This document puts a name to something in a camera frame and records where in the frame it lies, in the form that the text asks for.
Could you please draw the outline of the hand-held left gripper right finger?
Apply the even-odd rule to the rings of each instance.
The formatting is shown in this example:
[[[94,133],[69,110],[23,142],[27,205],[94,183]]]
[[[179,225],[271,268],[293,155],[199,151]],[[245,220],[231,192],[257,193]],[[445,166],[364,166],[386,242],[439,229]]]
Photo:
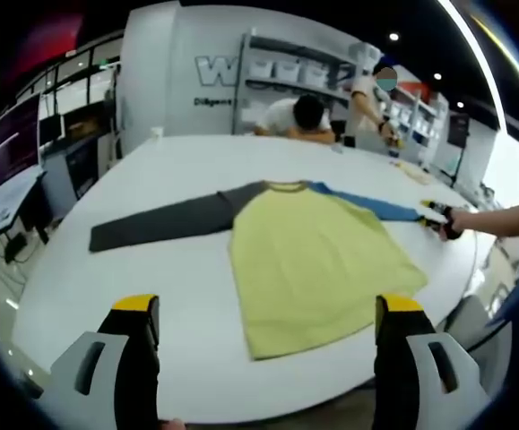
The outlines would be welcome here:
[[[408,297],[376,298],[374,429],[465,429],[488,405],[480,368]]]

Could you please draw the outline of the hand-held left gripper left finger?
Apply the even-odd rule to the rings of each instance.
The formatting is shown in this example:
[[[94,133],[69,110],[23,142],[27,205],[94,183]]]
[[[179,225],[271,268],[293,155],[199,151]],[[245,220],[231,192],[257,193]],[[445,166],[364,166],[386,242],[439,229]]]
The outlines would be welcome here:
[[[158,429],[160,300],[125,297],[51,366],[43,410],[62,429]]]

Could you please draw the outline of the person's right hand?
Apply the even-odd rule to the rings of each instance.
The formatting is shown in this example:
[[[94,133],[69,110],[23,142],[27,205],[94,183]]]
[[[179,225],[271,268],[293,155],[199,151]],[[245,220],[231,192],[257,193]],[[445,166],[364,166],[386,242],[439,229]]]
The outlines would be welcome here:
[[[467,221],[468,221],[469,215],[470,215],[470,213],[468,211],[453,209],[454,228],[463,233],[463,231],[465,229],[467,229],[467,227],[468,227]],[[449,240],[444,240],[440,236],[440,229],[438,230],[438,234],[439,234],[439,237],[443,241],[449,241]]]

